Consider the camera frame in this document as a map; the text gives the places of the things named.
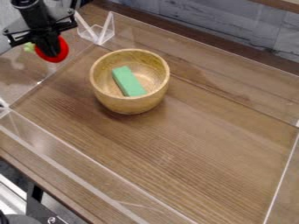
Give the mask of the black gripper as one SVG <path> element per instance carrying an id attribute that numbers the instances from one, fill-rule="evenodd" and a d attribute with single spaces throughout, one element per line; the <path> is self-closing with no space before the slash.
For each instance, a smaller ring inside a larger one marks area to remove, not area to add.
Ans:
<path id="1" fill-rule="evenodd" d="M 61 33 L 77 27 L 75 6 L 11 5 L 11 8 L 17 14 L 1 28 L 1 47 L 31 42 L 46 56 L 57 56 Z"/>

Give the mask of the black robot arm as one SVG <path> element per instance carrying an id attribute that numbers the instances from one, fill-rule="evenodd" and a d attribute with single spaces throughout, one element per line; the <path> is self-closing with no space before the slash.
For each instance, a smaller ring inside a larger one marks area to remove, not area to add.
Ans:
<path id="1" fill-rule="evenodd" d="M 7 0 L 18 12 L 0 29 L 0 53 L 22 44 L 34 44 L 35 54 L 58 63 L 69 53 L 61 33 L 77 27 L 74 11 L 78 0 L 66 0 L 65 6 L 47 5 L 43 0 Z"/>

